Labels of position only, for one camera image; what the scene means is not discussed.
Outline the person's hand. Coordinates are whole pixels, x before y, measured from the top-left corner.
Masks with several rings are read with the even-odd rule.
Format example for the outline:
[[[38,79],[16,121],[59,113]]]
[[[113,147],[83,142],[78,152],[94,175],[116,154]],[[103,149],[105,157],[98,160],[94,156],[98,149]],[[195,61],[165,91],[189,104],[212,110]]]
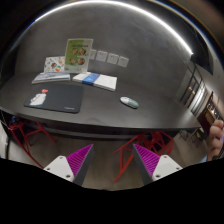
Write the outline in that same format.
[[[218,156],[223,146],[224,121],[215,120],[209,130],[207,145],[207,161]]]

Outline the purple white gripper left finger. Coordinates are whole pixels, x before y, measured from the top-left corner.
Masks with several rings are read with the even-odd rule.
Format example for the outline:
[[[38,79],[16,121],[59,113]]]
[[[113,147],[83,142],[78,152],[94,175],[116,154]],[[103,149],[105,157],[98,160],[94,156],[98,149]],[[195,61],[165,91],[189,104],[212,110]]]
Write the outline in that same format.
[[[93,155],[93,145],[90,144],[68,156],[58,156],[44,170],[82,186]]]

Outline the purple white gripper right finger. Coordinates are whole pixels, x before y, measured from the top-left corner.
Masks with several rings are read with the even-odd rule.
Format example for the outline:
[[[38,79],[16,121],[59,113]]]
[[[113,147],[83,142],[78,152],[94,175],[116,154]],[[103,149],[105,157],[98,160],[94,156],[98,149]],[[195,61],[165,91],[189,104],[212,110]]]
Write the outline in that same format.
[[[168,155],[156,153],[137,144],[133,145],[133,156],[138,165],[144,185],[160,180],[182,169]]]

